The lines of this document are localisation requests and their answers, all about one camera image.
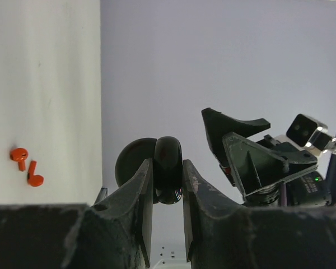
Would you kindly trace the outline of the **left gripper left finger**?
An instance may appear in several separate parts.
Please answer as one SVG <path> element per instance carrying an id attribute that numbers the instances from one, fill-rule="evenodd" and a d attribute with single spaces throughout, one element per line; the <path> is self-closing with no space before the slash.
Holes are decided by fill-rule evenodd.
<path id="1" fill-rule="evenodd" d="M 149 266 L 153 210 L 153 163 L 87 214 L 89 247 L 98 266 Z"/>

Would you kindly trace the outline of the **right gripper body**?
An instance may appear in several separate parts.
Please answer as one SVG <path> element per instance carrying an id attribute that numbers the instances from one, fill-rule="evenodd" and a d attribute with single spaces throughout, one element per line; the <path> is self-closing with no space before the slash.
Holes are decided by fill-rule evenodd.
<path id="1" fill-rule="evenodd" d="M 315 171 L 318 160 L 306 150 L 299 150 L 291 142 L 265 135 L 258 141 L 261 148 L 251 153 L 258 194 L 272 192 L 280 183 L 291 182 Z"/>

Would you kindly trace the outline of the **black earbud charging case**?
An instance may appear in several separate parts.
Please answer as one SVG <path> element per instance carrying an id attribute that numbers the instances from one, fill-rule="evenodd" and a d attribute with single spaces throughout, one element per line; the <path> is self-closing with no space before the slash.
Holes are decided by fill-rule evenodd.
<path id="1" fill-rule="evenodd" d="M 130 180 L 146 159 L 153 163 L 153 202 L 165 205 L 179 202 L 183 192 L 183 157 L 179 140 L 172 136 L 140 138 L 126 145 L 115 164 L 117 185 Z"/>

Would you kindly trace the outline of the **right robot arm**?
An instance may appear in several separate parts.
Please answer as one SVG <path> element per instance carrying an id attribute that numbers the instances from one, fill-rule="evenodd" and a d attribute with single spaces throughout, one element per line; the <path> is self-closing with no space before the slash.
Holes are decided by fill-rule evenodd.
<path id="1" fill-rule="evenodd" d="M 318 157 L 284 136 L 250 137 L 270 129 L 264 119 L 238 120 L 212 108 L 202 110 L 209 148 L 242 195 L 244 206 L 319 207 L 331 203 Z"/>

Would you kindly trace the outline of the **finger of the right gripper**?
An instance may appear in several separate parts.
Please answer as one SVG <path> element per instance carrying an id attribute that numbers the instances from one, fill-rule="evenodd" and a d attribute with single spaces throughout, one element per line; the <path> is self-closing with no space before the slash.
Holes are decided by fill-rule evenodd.
<path id="1" fill-rule="evenodd" d="M 239 191 L 243 196 L 254 194 L 256 191 L 256 176 L 251 161 L 251 153 L 261 146 L 233 132 L 225 135 L 222 142 L 232 177 Z"/>
<path id="2" fill-rule="evenodd" d="M 222 142 L 224 135 L 233 132 L 248 138 L 271 127 L 270 123 L 264 118 L 238 120 L 212 108 L 203 109 L 201 114 L 209 149 L 221 165 L 228 165 Z"/>

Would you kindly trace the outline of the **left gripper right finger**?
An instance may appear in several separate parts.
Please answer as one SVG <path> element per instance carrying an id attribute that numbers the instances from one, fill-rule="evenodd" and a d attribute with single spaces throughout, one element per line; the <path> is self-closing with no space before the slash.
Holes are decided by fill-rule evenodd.
<path id="1" fill-rule="evenodd" d="M 254 261 L 251 212 L 205 180 L 191 160 L 184 160 L 183 213 L 188 261 Z"/>

